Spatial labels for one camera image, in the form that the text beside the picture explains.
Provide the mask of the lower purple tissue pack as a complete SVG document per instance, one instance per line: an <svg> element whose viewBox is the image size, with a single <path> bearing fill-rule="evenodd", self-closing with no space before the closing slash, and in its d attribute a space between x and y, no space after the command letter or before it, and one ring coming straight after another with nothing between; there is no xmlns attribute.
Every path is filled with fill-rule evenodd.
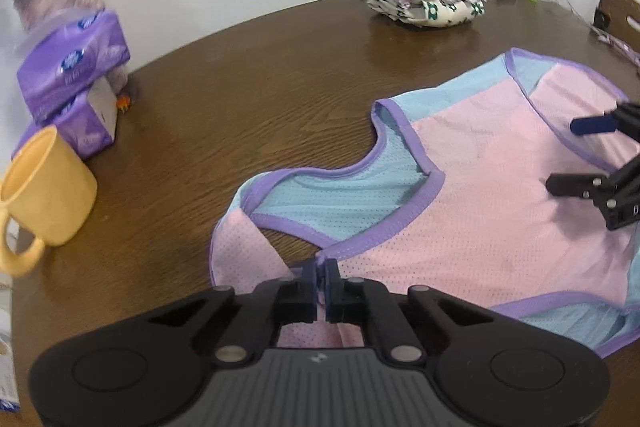
<svg viewBox="0 0 640 427"><path fill-rule="evenodd" d="M55 126L58 133L75 153L87 159L115 141L118 109L117 98L105 78L96 80L93 85L80 92L51 118L32 121L21 136L11 157L38 131Z"/></svg>

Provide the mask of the folded green flower garment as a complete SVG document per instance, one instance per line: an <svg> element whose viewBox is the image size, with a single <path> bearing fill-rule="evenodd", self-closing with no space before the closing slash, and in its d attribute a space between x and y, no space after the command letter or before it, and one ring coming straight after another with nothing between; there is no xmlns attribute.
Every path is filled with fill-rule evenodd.
<svg viewBox="0 0 640 427"><path fill-rule="evenodd" d="M483 1L412 0L409 4L401 4L397 0L367 0L367 5L390 20L414 27L454 27L471 23L485 14Z"/></svg>

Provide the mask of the yellow ceramic mug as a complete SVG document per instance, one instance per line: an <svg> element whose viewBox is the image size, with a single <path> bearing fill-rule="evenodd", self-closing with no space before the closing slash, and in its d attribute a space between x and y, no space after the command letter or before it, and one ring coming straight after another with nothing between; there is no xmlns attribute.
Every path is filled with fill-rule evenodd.
<svg viewBox="0 0 640 427"><path fill-rule="evenodd" d="M1 242L1 271L24 277L48 247L69 242L96 202L98 181L58 128L36 132L13 157L1 181L1 231L11 220L32 233L17 254Z"/></svg>

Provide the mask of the pink blue mesh vest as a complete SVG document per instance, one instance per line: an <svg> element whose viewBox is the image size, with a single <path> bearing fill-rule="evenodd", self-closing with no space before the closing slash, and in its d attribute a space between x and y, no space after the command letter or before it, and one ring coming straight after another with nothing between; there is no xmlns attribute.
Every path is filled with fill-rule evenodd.
<svg viewBox="0 0 640 427"><path fill-rule="evenodd" d="M290 269L277 231L344 277L402 293L423 284L610 355L639 337L639 229L609 230L552 173L608 176L639 152L577 117L623 101L593 69L510 49L438 87L376 101L376 140L355 165L285 168L243 183L218 221L209 272L248 293Z"/></svg>

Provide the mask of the purple tissue pack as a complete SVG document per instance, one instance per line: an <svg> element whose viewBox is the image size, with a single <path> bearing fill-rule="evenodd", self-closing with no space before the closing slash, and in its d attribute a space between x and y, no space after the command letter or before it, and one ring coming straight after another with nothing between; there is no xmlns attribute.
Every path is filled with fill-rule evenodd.
<svg viewBox="0 0 640 427"><path fill-rule="evenodd" d="M35 121L44 121L111 70L130 52L118 16L111 10L69 10L30 35L16 77Z"/></svg>
<svg viewBox="0 0 640 427"><path fill-rule="evenodd" d="M80 92L51 118L32 121L21 136L11 157L38 131L55 126L58 133L75 153L87 159L115 141L118 109L117 98L105 78L96 80L93 85Z"/></svg>

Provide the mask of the upper purple tissue pack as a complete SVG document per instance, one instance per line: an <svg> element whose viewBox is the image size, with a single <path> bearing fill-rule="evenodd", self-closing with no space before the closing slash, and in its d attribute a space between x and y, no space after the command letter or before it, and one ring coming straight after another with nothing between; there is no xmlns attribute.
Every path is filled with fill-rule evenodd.
<svg viewBox="0 0 640 427"><path fill-rule="evenodd" d="M16 77L35 121L44 121L111 70L130 52L118 16L111 10L69 10L30 35Z"/></svg>

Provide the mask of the purple textured vase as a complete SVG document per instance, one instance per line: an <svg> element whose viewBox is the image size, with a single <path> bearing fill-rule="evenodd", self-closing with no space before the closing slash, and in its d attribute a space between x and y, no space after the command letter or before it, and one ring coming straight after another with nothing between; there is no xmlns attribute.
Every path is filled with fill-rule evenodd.
<svg viewBox="0 0 640 427"><path fill-rule="evenodd" d="M80 28L87 29L93 16L95 23L101 26L110 23L117 32L122 32L119 16L103 0L15 0L14 5L25 31L25 37L15 48L22 61L58 28L86 20Z"/></svg>

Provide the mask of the wooden chair back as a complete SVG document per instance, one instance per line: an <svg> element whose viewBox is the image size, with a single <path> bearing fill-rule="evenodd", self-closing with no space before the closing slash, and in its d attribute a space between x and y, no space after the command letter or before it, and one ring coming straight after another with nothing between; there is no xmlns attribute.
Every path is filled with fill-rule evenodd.
<svg viewBox="0 0 640 427"><path fill-rule="evenodd" d="M639 1L599 0L598 8L611 17L608 32L639 51Z"/></svg>

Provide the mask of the black phone holder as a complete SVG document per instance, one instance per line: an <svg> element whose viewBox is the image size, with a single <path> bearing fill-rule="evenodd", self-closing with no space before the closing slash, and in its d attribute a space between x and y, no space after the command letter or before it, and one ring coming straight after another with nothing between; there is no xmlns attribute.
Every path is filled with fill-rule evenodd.
<svg viewBox="0 0 640 427"><path fill-rule="evenodd" d="M608 16L604 11L600 8L594 10L593 14L593 26L603 31L608 30L608 26L610 26L611 17Z"/></svg>

